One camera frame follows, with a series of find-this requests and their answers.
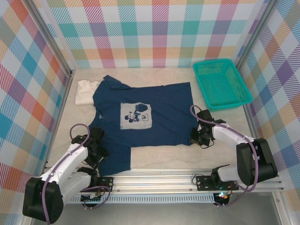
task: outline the navy blue t-shirt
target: navy blue t-shirt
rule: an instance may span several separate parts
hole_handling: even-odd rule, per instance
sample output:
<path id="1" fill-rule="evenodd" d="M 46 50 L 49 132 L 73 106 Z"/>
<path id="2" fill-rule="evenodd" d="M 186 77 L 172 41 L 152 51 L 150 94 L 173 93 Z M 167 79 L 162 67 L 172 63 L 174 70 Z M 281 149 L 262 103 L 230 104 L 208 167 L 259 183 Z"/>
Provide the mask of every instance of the navy blue t-shirt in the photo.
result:
<path id="1" fill-rule="evenodd" d="M 117 142 L 110 142 L 106 139 L 106 135 L 101 142 L 101 147 L 108 150 L 109 156 L 102 160 L 99 165 L 100 176 L 108 176 L 130 170 L 130 147 Z"/>
<path id="2" fill-rule="evenodd" d="M 197 127 L 197 120 L 190 113 L 193 99 L 189 82 L 132 88 L 107 75 L 93 99 L 96 116 L 90 128 L 100 127 L 105 131 L 104 143 L 109 152 L 120 147 L 114 147 L 114 143 L 121 144 L 122 149 L 191 144 L 189 137 L 192 128 Z M 122 149 L 113 151 L 129 152 L 130 158 L 130 151 Z M 113 160 L 109 166 L 118 167 L 117 157 L 117 153 L 110 154 L 105 164 Z"/>

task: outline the white cloth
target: white cloth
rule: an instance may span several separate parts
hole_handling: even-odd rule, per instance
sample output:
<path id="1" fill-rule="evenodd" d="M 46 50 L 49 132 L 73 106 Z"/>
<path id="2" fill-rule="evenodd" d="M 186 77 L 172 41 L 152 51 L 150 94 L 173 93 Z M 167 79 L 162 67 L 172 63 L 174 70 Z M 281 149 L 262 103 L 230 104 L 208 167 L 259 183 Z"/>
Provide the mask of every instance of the white cloth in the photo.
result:
<path id="1" fill-rule="evenodd" d="M 82 80 L 78 82 L 78 88 L 75 96 L 76 105 L 89 105 L 94 104 L 93 95 L 99 86 L 100 82 L 90 82 Z"/>

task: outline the green basket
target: green basket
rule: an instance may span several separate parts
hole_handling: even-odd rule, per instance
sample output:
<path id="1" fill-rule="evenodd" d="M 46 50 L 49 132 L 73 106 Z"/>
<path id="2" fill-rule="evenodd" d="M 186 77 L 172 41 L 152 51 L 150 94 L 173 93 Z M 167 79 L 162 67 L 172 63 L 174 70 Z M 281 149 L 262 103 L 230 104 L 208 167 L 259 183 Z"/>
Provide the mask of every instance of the green basket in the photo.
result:
<path id="1" fill-rule="evenodd" d="M 193 68 L 210 110 L 235 108 L 252 102 L 252 96 L 231 60 L 197 62 Z"/>

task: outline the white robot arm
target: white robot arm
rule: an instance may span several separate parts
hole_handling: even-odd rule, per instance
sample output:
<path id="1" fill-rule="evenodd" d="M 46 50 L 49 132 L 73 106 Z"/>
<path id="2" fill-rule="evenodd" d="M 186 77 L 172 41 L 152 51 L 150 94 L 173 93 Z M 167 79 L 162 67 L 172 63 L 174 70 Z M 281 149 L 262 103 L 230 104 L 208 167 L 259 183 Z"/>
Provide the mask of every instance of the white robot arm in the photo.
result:
<path id="1" fill-rule="evenodd" d="M 97 127 L 92 128 L 89 135 L 78 135 L 50 170 L 38 178 L 30 178 L 25 188 L 23 215 L 55 223 L 71 198 L 85 188 L 98 186 L 96 169 L 108 156 L 106 149 L 100 146 L 103 135 L 104 131 Z M 82 161 L 92 168 L 81 167 L 72 175 Z"/>
<path id="2" fill-rule="evenodd" d="M 228 181 L 241 180 L 249 186 L 254 182 L 277 176 L 277 169 L 266 140 L 243 136 L 231 129 L 225 121 L 214 120 L 209 110 L 201 110 L 195 115 L 191 108 L 191 113 L 198 119 L 199 124 L 198 129 L 192 130 L 191 143 L 209 146 L 211 140 L 217 139 L 231 148 L 236 148 L 237 165 L 224 165 L 212 170 L 210 180 L 216 189 L 228 186 Z M 104 131 L 94 127 L 90 134 L 89 137 L 79 135 L 72 139 L 67 152 L 49 171 L 27 182 L 23 204 L 25 216 L 42 221 L 48 220 L 52 224 L 59 218 L 64 205 L 71 198 L 87 187 L 98 186 L 98 173 L 95 169 L 101 160 L 108 156 L 108 152 L 99 146 Z M 257 154 L 255 157 L 252 152 L 253 146 Z M 83 160 L 93 169 L 82 167 L 70 178 L 74 169 Z M 48 219 L 43 203 L 47 208 Z"/>
<path id="3" fill-rule="evenodd" d="M 194 105 L 191 106 L 191 113 L 198 119 L 199 127 L 192 130 L 191 143 L 209 147 L 210 141 L 216 139 L 236 149 L 236 165 L 224 165 L 212 170 L 211 178 L 217 189 L 228 181 L 241 180 L 250 186 L 277 176 L 277 168 L 265 139 L 242 135 L 230 128 L 225 121 L 214 120 L 209 110 L 201 110 L 198 106 L 196 107 L 200 112 L 195 115 L 193 107 Z"/>

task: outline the white table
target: white table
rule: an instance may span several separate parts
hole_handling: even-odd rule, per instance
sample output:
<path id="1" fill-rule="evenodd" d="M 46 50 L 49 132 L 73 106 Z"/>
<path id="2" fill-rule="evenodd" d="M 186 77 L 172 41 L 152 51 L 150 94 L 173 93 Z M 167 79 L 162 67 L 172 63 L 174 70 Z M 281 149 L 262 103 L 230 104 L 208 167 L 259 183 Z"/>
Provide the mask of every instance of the white table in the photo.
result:
<path id="1" fill-rule="evenodd" d="M 76 123 L 89 125 L 95 116 L 93 105 L 75 105 L 78 81 L 87 79 L 101 81 L 110 75 L 132 87 L 167 85 L 190 82 L 194 104 L 206 109 L 202 93 L 191 68 L 111 68 L 78 69 L 67 98 L 58 132 L 47 166 L 53 166 L 66 152 L 70 145 L 69 130 Z M 215 119 L 225 120 L 232 128 L 250 135 L 243 107 L 211 113 Z M 73 136 L 86 134 L 83 127 L 76 127 Z M 220 141 L 214 146 L 201 149 L 191 146 L 157 146 L 131 149 L 131 168 L 137 169 L 203 169 L 236 162 L 236 149 L 230 149 Z"/>

